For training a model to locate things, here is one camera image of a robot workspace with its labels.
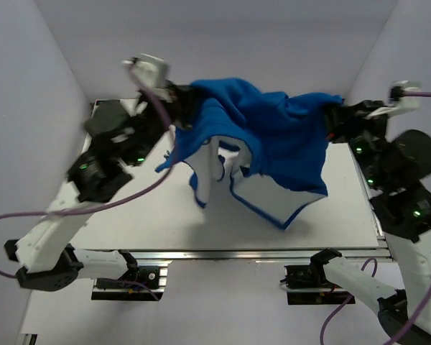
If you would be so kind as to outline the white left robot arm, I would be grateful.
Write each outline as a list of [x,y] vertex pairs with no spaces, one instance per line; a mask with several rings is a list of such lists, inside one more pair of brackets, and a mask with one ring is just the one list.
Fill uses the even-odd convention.
[[197,92],[172,83],[166,89],[169,98],[140,91],[132,111],[119,100],[96,102],[83,125],[88,144],[67,171],[62,200],[28,234],[4,245],[8,258],[19,263],[15,278],[21,288],[55,292],[85,278],[123,287],[138,283],[140,268],[129,251],[78,249],[70,242],[91,216],[116,207],[113,197],[133,180],[126,166],[141,165],[172,124],[190,129]]

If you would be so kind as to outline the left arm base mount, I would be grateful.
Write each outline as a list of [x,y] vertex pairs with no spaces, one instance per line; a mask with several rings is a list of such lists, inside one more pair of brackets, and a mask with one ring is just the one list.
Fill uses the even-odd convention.
[[158,302],[167,282],[168,262],[139,263],[139,270],[119,280],[97,279],[91,300]]

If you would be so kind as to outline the blue zip-up jacket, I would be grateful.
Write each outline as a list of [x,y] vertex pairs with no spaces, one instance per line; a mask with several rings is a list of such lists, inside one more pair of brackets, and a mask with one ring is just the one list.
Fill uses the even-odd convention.
[[197,80],[203,99],[190,130],[176,129],[162,169],[183,162],[205,207],[215,181],[228,177],[231,195],[286,229],[308,205],[328,195],[322,178],[328,129],[324,107],[343,100],[328,93],[265,93],[240,78]]

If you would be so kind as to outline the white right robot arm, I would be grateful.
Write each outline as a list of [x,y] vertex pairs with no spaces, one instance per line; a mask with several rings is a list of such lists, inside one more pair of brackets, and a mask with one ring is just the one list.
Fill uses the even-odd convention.
[[389,118],[403,112],[399,103],[363,101],[323,111],[329,141],[349,145],[367,185],[378,191],[370,203],[404,286],[379,282],[335,249],[311,257],[311,280],[337,285],[363,302],[390,344],[431,344],[431,192],[422,184],[431,175],[431,137],[409,129],[386,138]]

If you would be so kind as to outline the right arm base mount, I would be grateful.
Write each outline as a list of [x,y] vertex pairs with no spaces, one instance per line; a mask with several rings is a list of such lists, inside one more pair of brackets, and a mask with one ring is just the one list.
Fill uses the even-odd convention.
[[327,280],[320,280],[308,265],[286,265],[279,281],[287,294],[288,305],[340,305],[349,293]]

